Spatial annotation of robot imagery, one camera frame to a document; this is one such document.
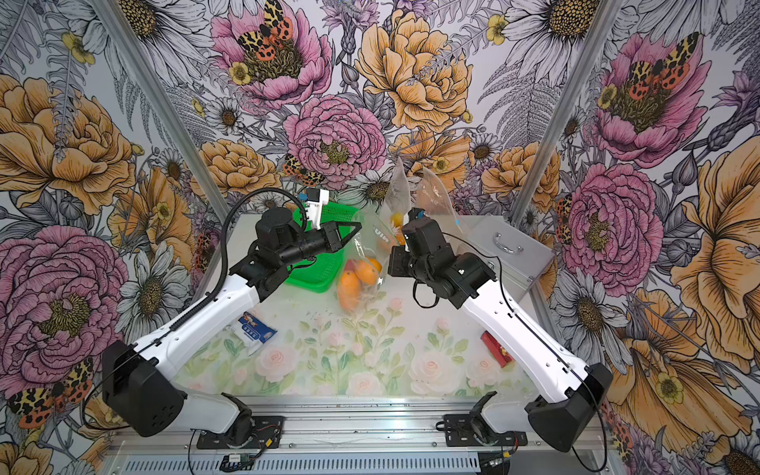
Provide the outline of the silver metal case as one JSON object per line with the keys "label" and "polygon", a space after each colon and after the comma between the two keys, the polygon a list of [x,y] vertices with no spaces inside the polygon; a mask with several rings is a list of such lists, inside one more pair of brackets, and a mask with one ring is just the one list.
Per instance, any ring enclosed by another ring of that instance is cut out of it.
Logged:
{"label": "silver metal case", "polygon": [[503,286],[517,301],[538,283],[553,261],[546,245],[508,224],[500,216],[464,216],[460,227],[479,251],[502,262]]}

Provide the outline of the small green circuit board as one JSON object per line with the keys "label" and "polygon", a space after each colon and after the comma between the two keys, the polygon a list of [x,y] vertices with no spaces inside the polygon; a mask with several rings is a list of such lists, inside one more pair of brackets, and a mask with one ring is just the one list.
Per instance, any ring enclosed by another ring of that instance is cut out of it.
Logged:
{"label": "small green circuit board", "polygon": [[234,473],[249,470],[255,464],[255,457],[249,453],[231,453],[223,456],[219,470]]}

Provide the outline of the orange mango top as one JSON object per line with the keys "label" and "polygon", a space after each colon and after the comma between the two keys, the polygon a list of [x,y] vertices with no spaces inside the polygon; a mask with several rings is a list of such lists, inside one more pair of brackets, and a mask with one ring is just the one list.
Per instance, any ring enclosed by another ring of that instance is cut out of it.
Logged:
{"label": "orange mango top", "polygon": [[382,265],[377,259],[358,259],[354,267],[356,276],[365,286],[375,286],[378,283]]}

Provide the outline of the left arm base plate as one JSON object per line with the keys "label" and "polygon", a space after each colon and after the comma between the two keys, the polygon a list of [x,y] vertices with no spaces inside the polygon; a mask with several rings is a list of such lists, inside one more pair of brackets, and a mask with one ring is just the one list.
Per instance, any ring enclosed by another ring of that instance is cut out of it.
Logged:
{"label": "left arm base plate", "polygon": [[221,435],[202,431],[195,445],[201,450],[278,448],[284,423],[281,416],[248,416]]}

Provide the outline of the red small packet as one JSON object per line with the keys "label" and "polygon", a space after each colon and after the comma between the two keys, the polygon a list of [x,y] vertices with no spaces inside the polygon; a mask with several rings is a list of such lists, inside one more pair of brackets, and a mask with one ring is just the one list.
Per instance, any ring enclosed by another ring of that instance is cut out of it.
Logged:
{"label": "red small packet", "polygon": [[505,368],[508,364],[514,361],[514,358],[498,343],[498,340],[490,334],[490,332],[483,332],[481,334],[481,340],[485,344],[488,352],[495,358],[496,362],[500,365],[500,368]]}

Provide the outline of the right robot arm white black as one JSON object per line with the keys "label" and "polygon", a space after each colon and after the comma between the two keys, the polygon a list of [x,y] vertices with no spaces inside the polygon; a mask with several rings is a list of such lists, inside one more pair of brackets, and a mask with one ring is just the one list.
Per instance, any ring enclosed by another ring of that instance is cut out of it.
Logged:
{"label": "right robot arm white black", "polygon": [[524,410],[534,432],[550,447],[569,452],[601,407],[611,387],[611,371],[589,364],[550,336],[507,293],[500,270],[478,249],[455,253],[439,223],[415,208],[401,229],[403,247],[391,251],[388,272],[431,289],[475,320],[530,376],[538,397]]}

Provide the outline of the orange mango bottom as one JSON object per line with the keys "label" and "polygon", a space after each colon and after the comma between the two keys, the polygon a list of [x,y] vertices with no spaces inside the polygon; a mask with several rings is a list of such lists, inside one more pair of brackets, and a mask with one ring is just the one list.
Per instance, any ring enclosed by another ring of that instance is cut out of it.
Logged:
{"label": "orange mango bottom", "polygon": [[338,279],[338,302],[342,310],[352,313],[359,304],[362,283],[353,271],[344,271]]}

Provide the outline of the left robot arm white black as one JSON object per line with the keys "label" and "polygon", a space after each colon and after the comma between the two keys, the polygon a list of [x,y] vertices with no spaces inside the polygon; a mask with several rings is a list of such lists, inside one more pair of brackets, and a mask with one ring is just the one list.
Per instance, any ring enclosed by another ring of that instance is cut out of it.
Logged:
{"label": "left robot arm white black", "polygon": [[285,198],[286,207],[263,213],[245,256],[231,263],[221,249],[215,287],[170,322],[132,344],[114,342],[103,353],[99,389],[105,404],[141,437],[163,431],[205,431],[229,447],[243,447],[255,433],[251,409],[228,395],[209,395],[174,384],[179,370],[217,333],[270,297],[302,262],[342,251],[362,228],[358,222],[322,219],[330,198],[310,189]]}

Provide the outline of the blue white small packet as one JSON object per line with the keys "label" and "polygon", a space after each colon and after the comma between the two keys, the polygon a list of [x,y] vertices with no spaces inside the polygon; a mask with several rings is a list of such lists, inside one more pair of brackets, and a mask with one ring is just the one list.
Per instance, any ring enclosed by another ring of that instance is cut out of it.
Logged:
{"label": "blue white small packet", "polygon": [[243,342],[248,356],[254,355],[277,333],[277,330],[261,322],[255,314],[245,312],[231,323],[232,332]]}

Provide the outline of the green plastic basket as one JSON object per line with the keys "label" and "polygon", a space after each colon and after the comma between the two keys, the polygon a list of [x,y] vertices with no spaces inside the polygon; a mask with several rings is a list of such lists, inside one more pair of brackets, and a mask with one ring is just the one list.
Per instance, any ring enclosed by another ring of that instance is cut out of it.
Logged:
{"label": "green plastic basket", "polygon": [[[326,222],[352,222],[358,209],[337,203],[328,203],[323,207],[321,224]],[[327,292],[334,283],[338,273],[344,265],[344,251],[337,253],[323,253],[316,258],[316,261],[306,267],[309,261],[302,261],[297,264],[298,269],[294,269],[286,284],[298,287],[314,293]]]}

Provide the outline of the orange mango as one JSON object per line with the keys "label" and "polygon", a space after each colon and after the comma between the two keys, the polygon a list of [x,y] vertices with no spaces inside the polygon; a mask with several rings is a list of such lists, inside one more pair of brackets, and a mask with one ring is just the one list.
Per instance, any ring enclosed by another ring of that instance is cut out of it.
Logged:
{"label": "orange mango", "polygon": [[358,259],[354,267],[356,276],[365,286],[375,286],[378,283],[382,265],[377,259]]}
{"label": "orange mango", "polygon": [[362,283],[353,271],[344,271],[338,279],[338,302],[342,310],[352,313],[359,304]]}

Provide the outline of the clear zip-top bag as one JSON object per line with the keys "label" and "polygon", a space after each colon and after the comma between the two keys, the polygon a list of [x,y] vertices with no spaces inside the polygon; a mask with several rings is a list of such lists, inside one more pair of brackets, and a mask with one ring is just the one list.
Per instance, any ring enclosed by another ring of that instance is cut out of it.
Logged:
{"label": "clear zip-top bag", "polygon": [[402,233],[402,228],[408,221],[408,213],[412,208],[412,197],[407,172],[401,158],[395,158],[392,163],[388,189],[380,208],[380,219],[391,232],[397,245],[403,247],[406,244],[406,239]]}
{"label": "clear zip-top bag", "polygon": [[344,249],[336,296],[344,314],[354,317],[378,294],[387,276],[391,251],[398,242],[375,214],[359,211],[350,221],[360,223],[361,229]]}
{"label": "clear zip-top bag", "polygon": [[422,168],[415,173],[420,178],[413,194],[417,208],[426,212],[427,216],[437,221],[441,230],[458,238],[464,238],[460,229],[459,217],[453,209],[448,192],[437,174],[429,168]]}

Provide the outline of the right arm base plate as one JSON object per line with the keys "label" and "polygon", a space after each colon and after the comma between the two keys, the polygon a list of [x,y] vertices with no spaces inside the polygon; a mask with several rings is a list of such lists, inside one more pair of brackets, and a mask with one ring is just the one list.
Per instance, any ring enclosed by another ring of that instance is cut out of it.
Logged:
{"label": "right arm base plate", "polygon": [[528,444],[524,431],[506,431],[496,433],[481,419],[474,419],[469,414],[444,415],[435,424],[435,429],[445,435],[448,447],[512,447],[519,448]]}

